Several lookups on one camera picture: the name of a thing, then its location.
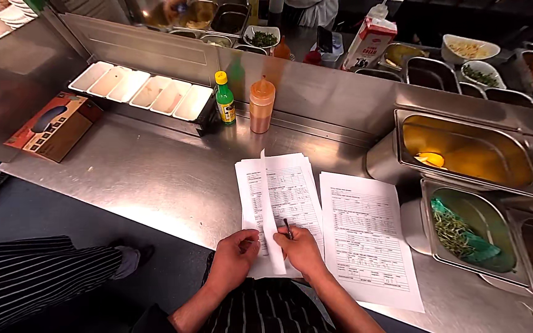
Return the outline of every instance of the prep station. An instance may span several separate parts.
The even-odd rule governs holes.
[[[360,75],[184,38],[198,32],[182,26],[154,31],[45,6],[0,38],[0,170],[214,249],[241,228],[234,164],[262,149],[301,152],[315,175],[397,186],[425,313],[369,309],[431,332],[533,332],[533,50],[492,59],[514,91],[460,84],[461,64],[439,60],[440,49],[397,64],[385,59],[418,51],[391,44]],[[386,75],[381,67],[391,75],[376,77]],[[216,111],[217,71],[234,94],[233,125]],[[263,75],[277,88],[275,111],[256,134],[250,85]],[[104,114],[60,163],[3,145],[61,91]],[[422,163],[422,152],[440,154],[442,168]],[[508,261],[471,264],[449,252],[435,228],[436,199]]]

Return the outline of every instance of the cardboard box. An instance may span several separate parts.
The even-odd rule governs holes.
[[[101,115],[102,110],[86,97],[59,93],[4,145],[61,162]]]

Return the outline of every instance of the dark floor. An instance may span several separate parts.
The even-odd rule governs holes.
[[[117,238],[153,244],[151,261],[133,275],[54,308],[9,332],[128,332],[145,307],[170,313],[199,288],[210,250],[100,208],[10,177],[0,187],[0,241],[68,235],[77,248]],[[423,332],[380,314],[388,332]]]

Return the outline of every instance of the paper sheet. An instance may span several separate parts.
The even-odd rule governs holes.
[[[278,275],[273,270],[263,233],[263,200],[261,169],[265,170],[269,187],[271,217],[277,226],[284,226],[287,218],[290,225],[309,229],[315,236],[320,252],[324,254],[324,237],[322,233],[322,209],[318,201],[312,166],[303,154],[290,154],[265,157],[265,166],[260,159],[244,159],[236,163],[236,175],[242,202],[242,228],[254,228],[261,231],[261,251],[250,269],[249,277],[301,277],[285,260],[286,274]]]
[[[326,266],[355,300],[425,312],[394,185],[322,172]]]

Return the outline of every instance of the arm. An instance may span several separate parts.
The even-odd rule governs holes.
[[[278,229],[273,235],[277,244],[283,248],[293,267],[301,272],[312,285],[324,303],[337,329],[343,332],[383,333],[384,330],[357,304],[328,271],[318,245],[309,230],[290,227],[293,240],[285,237],[286,227]]]
[[[219,241],[207,282],[167,318],[178,333],[193,333],[203,326],[227,294],[244,282],[260,247],[254,229],[238,231]]]

